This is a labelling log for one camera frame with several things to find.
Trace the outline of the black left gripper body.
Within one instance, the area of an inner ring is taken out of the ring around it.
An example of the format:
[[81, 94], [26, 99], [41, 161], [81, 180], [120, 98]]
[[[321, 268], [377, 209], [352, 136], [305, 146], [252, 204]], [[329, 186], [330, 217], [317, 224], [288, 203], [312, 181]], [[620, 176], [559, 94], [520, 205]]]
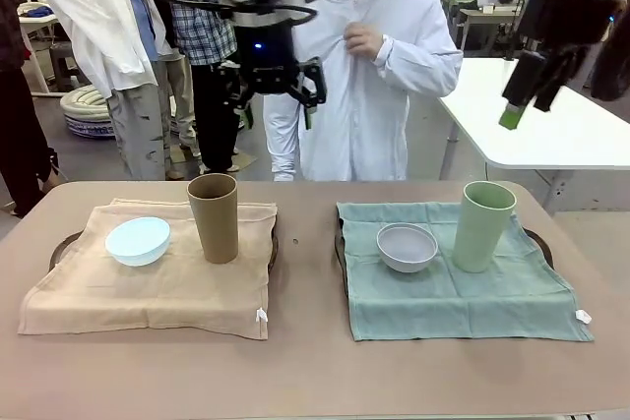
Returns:
[[288, 93], [298, 74], [292, 21], [263, 27], [235, 27], [240, 76], [258, 94]]

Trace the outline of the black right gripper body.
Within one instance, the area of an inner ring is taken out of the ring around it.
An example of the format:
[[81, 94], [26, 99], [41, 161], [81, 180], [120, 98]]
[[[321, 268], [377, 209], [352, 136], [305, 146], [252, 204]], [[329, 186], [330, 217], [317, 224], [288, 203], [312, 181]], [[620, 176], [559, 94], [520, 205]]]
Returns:
[[517, 32], [553, 50], [594, 44], [616, 7], [617, 0], [528, 0]]

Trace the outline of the person's left hand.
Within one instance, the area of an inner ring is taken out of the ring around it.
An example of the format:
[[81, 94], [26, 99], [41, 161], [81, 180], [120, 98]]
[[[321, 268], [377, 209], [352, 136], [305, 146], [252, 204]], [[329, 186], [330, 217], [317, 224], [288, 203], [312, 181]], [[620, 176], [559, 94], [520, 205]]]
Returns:
[[384, 44], [384, 35], [362, 23], [350, 23], [344, 32], [346, 51], [373, 61]]

